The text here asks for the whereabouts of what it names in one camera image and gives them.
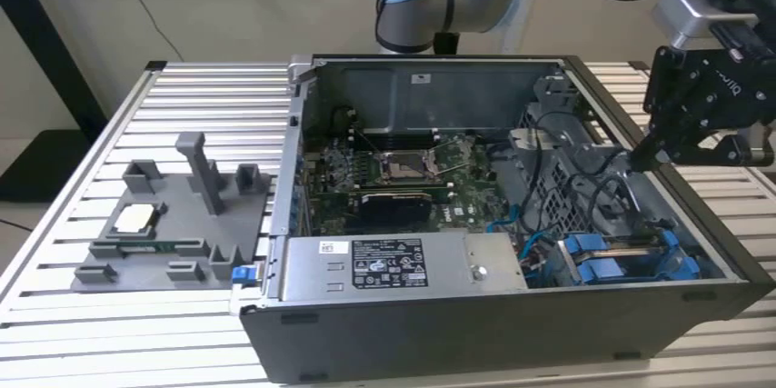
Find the screw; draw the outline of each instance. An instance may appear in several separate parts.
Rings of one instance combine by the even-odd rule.
[[[728,55],[732,58],[732,60],[736,62],[736,64],[740,63],[740,61],[743,61],[743,55],[742,55],[742,52],[739,52],[739,49],[730,49]]]

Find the white wall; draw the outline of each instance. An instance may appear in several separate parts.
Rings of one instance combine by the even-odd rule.
[[[35,138],[75,120],[0,9],[0,139]]]
[[[295,53],[374,53],[375,0],[144,0],[187,61],[286,61]],[[152,59],[175,54],[138,0],[42,0],[96,96],[115,109]],[[654,1],[535,0],[524,54],[651,61],[666,39]],[[498,53],[502,36],[467,35],[463,53]]]
[[[524,54],[574,54],[586,61],[646,61],[667,39],[650,11],[656,0],[535,0]]]
[[[144,0],[187,61],[287,61],[376,53],[375,0]],[[112,109],[152,59],[175,60],[138,0],[42,0],[99,99]],[[464,42],[499,50],[494,35]]]

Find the power supply label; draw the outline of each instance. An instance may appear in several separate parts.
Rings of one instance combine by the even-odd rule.
[[[354,241],[352,257],[359,290],[428,286],[420,238]]]

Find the motherboard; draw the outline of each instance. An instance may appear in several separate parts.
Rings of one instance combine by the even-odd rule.
[[[312,235],[482,233],[510,221],[488,144],[472,133],[354,133],[306,154],[304,168]]]

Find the sticker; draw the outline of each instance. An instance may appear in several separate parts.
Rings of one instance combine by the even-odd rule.
[[[414,84],[430,84],[432,83],[432,74],[431,73],[420,73],[418,75],[412,75],[410,81]]]
[[[352,261],[354,287],[359,290],[428,286],[419,238],[354,241]]]
[[[320,254],[348,254],[350,241],[322,241],[318,246]]]

